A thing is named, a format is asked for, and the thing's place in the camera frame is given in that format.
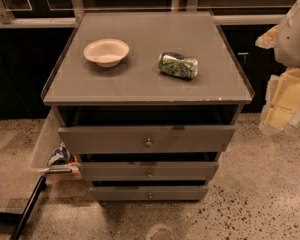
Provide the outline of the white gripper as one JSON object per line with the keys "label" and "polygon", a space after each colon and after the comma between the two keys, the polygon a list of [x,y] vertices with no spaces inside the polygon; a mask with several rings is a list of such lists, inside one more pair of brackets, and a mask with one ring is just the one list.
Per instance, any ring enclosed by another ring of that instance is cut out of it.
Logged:
{"label": "white gripper", "polygon": [[267,32],[259,36],[255,45],[263,49],[275,46],[276,61],[288,68],[280,76],[272,75],[267,84],[259,129],[273,135],[288,125],[300,123],[300,0]]}

